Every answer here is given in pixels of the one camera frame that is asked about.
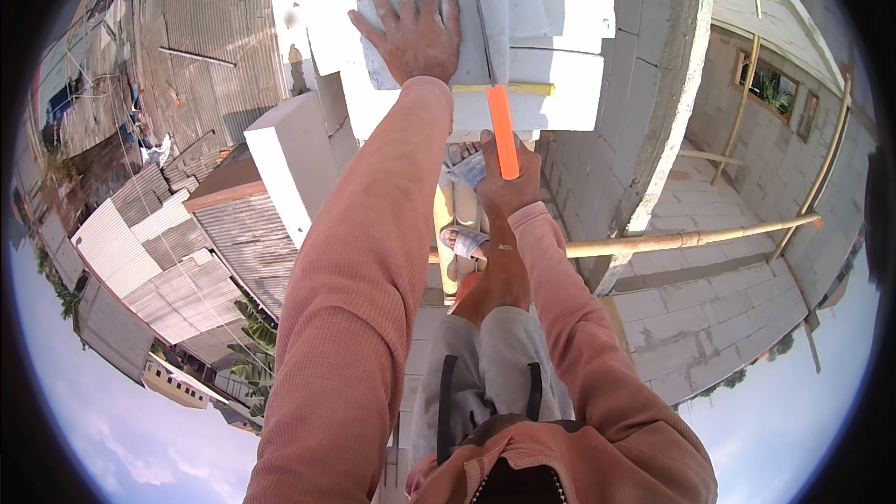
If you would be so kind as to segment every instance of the wire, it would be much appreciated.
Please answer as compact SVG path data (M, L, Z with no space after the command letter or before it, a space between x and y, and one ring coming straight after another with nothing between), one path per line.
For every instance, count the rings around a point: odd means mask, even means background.
M118 74L117 76L118 76L118 85L120 87L121 86L121 74ZM125 154L125 157L127 158L127 149L125 148L125 141L122 140L121 133L118 132L118 116L116 115L115 102L112 101L111 97L109 98L109 103L112 106L112 118L115 120L115 123L116 123L116 134L118 135L118 143L121 145L121 150ZM131 165L129 163L125 163L125 166L127 167L128 172L131 174L131 179L133 179L133 184L137 187L137 193L140 195L140 202L142 202L143 207L146 208L146 214L151 215L152 211L150 210L149 205L146 204L146 198L143 196L143 191L140 190L140 182L137 181L136 175L133 173L133 168L131 167ZM227 324L224 323L224 320L220 319L220 316L218 316L218 312L215 311L214 308L211 307L211 305L208 303L208 301L205 299L205 297L203 297L203 294L201 292L199 292L199 288L196 286L196 283L193 282L193 279L190 278L189 274L186 274L184 267L182 267L180 265L180 261L178 261L177 257L175 257L173 250L168 245L168 241L165 240L165 235L162 233L162 230L159 229L159 224L154 223L154 227L155 227L156 231L159 233L159 237L161 238L162 243L165 244L165 249L168 250L169 254L171 255L171 258L175 262L175 265L177 265L177 269L181 272L181 274L184 274L184 278L187 280L187 282L189 282L190 286L193 287L193 290L196 292L196 295L199 296L199 299L203 301L203 303L205 304L205 307L209 309L209 311L211 312L211 314L213 316L215 316L215 319L218 319L218 323L220 323L221 326L228 333L230 333L230 336L233 337L233 340L237 341L239 343L239 345L242 346L244 348L244 350L247 353L249 353L249 355L252 356L252 359L255 360L258 363L258 365L261 366L266 372L268 372L271 375L271 377L273 378L274 372L271 371L267 366L265 366L264 363L262 363L262 361L259 360L257 356L255 356L255 353L250 351L249 348L245 344L243 344L243 342L240 341L236 335L233 334L233 331L231 331L230 328L227 326Z

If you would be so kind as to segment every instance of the sky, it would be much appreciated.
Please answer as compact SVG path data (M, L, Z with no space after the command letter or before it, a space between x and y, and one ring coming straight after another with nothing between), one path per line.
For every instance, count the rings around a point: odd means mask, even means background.
M238 504L258 437L221 414L188 409L82 350L26 242L10 250L25 344L59 428L111 502Z
M177 498L235 504L245 495L258 438L215 410L187 409L133 384L63 321L53 290L37 274L26 243L11 265L28 352L50 408L74 453L112 502ZM719 502L788 502L827 451L852 405L868 363L878 294L865 252L843 299L819 312L814 332L822 373L808 341L774 363L751 366L734 389L681 405L679 414L710 453Z

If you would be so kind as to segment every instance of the dirty hand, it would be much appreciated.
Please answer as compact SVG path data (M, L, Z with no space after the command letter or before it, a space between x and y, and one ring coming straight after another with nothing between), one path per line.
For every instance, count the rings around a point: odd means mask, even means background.
M516 158L520 163L520 177L509 181L501 177L495 135L490 130L483 130L479 138L486 162L486 177L476 185L476 194L482 199L484 207L492 204L500 208L506 217L522 207L539 202L541 156L526 148L516 133L513 133L513 138Z
M437 0L398 0L398 16L389 0L374 0L376 14L385 33L371 26L355 10L351 23L383 57L398 84L418 76L436 77L448 84L457 70L461 50L461 20L457 0L442 0L439 16Z

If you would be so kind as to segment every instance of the cloth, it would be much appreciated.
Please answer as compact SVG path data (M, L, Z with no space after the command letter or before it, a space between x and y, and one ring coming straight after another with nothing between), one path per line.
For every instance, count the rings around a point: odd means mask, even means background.
M575 418L566 386L554 373L536 316L511 306L488 313L478 328L446 315L435 326L427 366L417 391L410 433L411 463L435 453L439 387L446 354L458 357L452 381L452 446L459 446L493 414L525 414L532 386L530 363L541 367L539 420Z
M277 377L245 502L374 497L426 283L453 111L446 84L408 80L308 230L287 287ZM501 456L514 468L551 466L570 502L714 501L700 440L638 378L544 205L523 207L509 222L551 362L588 426L570 433L553 423L513 424L437 469L415 467L415 501L469 501Z

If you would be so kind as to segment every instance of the white sandal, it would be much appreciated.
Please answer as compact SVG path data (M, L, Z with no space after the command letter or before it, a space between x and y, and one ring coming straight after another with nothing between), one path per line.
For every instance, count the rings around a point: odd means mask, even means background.
M446 232L449 230L457 232L457 238L454 239L453 248L451 244L448 243ZM449 224L439 232L439 241L442 242L443 246L452 250L456 255L460 255L467 259L473 259L473 251L482 245L484 241L488 241L488 234L467 226Z

